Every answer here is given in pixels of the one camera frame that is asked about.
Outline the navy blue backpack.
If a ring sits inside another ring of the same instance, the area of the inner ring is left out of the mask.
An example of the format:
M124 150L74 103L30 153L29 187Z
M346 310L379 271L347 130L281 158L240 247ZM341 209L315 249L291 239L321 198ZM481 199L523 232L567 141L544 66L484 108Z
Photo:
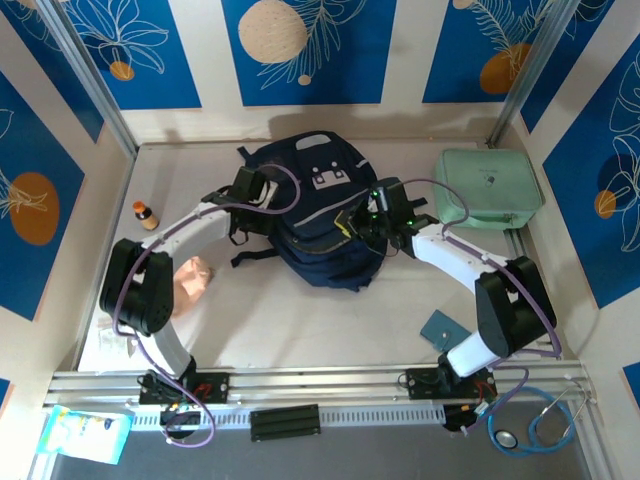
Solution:
M272 247L244 251L231 260L236 268L246 260L280 257L314 287L357 292L368 286L380 269L388 241L350 239L334 224L338 214L367 197L377 181L369 161L349 142L331 131L311 131L281 139L249 152L238 149L249 168L261 165L278 184L271 207L281 209L295 197L290 178L273 164L291 171L300 186L298 203L273 217L267 236Z

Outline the mint green zip case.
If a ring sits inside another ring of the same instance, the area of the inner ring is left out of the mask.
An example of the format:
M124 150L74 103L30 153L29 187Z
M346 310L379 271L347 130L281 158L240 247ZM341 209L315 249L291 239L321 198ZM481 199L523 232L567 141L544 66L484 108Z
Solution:
M527 224L543 198L528 157L505 149L446 149L435 168L441 222L507 230Z

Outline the pink manikin piece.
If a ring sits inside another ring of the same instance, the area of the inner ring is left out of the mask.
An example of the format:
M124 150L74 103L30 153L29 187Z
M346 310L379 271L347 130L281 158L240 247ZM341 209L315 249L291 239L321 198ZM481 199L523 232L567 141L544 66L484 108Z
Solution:
M206 291L215 276L215 270L200 256L191 257L173 276L173 317L188 312Z

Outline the brown bottle with orange cap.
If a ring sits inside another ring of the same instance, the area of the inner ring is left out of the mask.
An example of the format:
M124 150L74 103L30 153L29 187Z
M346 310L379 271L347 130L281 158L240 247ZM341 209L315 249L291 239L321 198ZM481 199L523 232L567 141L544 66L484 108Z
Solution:
M153 231L159 226L159 220L152 209L142 201L132 204L133 212L141 226L147 231Z

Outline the small teal notebook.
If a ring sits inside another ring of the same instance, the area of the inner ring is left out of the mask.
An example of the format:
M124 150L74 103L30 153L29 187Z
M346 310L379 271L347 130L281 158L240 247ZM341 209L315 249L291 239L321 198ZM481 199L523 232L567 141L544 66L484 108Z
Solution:
M471 332L440 310L435 310L420 330L420 336L438 352L447 352L462 343Z

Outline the clear plastic bag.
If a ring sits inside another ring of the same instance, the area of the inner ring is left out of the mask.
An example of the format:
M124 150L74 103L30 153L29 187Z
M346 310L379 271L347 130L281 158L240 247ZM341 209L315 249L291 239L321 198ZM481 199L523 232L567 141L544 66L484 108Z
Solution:
M99 349L103 353L131 358L136 351L135 341L129 337L116 335L112 329L112 322L108 318L98 320L97 338Z

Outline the black ribbed block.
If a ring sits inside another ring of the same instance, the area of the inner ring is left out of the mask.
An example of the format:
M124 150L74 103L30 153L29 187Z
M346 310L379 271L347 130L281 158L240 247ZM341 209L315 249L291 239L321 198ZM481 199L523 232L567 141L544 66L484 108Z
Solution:
M250 413L252 442L312 436L321 433L317 404L256 410Z

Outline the blue stethoscope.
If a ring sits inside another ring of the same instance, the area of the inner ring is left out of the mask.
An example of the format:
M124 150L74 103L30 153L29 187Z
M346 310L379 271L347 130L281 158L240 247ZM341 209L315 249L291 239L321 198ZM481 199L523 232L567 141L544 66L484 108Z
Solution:
M581 396L581 404L575 412L572 412L564 403L565 396L572 392L579 391ZM501 453L513 458L525 458L530 455L549 455L558 452L571 443L577 433L577 420L586 405L593 401L593 398L579 384L575 383L573 387L565 388L559 395L553 396L546 391L536 387L523 386L519 393L533 394L546 401L545 407L534 417L527 427L528 444L521 444L516 435L506 429L497 429L495 426L495 417L493 414L487 417L487 433L491 443ZM543 420L547 414L557 409L566 420L566 428L563 433L553 444L543 444L542 438L538 432Z

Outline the wet wipes packet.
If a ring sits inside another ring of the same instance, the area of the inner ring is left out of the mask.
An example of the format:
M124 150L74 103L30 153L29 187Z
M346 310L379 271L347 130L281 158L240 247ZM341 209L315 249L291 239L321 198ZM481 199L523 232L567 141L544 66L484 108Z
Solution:
M56 405L49 414L36 452L117 465L132 425L130 415L91 413Z

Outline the long aluminium mounting rail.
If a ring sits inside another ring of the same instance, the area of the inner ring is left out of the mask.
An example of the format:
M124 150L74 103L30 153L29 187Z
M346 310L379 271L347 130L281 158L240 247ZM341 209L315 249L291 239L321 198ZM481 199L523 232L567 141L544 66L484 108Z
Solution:
M323 406L407 404L405 373L434 370L433 364L309 368L201 368L198 375L223 376L226 406L280 407L315 403ZM577 360L510 361L493 371L499 394L514 388L528 374L526 384L567 400L597 396L592 380ZM43 407L74 409L133 409L139 405L141 371L56 372Z

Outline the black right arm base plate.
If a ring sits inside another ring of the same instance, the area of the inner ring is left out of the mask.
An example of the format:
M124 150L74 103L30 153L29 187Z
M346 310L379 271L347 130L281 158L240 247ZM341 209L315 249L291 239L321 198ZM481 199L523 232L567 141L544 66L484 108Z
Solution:
M411 400L471 400L492 401L497 389L492 373L482 369L469 377L447 377L439 368L412 368L404 373Z

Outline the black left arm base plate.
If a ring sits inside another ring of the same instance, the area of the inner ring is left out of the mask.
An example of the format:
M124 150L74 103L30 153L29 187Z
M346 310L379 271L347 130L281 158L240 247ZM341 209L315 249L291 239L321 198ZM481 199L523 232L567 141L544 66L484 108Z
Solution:
M230 375L223 373L189 373L182 380L188 389L204 404L225 404L227 402ZM140 387L141 405L161 405L180 402L192 403L192 400L176 387L168 384L157 372L149 370L137 377Z

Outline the aluminium frame post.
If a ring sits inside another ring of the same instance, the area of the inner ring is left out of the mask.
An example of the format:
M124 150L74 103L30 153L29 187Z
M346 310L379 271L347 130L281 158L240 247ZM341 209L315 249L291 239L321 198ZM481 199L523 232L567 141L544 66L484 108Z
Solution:
M135 161L139 146L73 23L58 0L35 0L39 13L74 74L110 127L127 158Z
M486 146L497 148L504 140L514 117L520 112L554 52L580 0L554 0L529 54L515 78L502 110L486 138Z

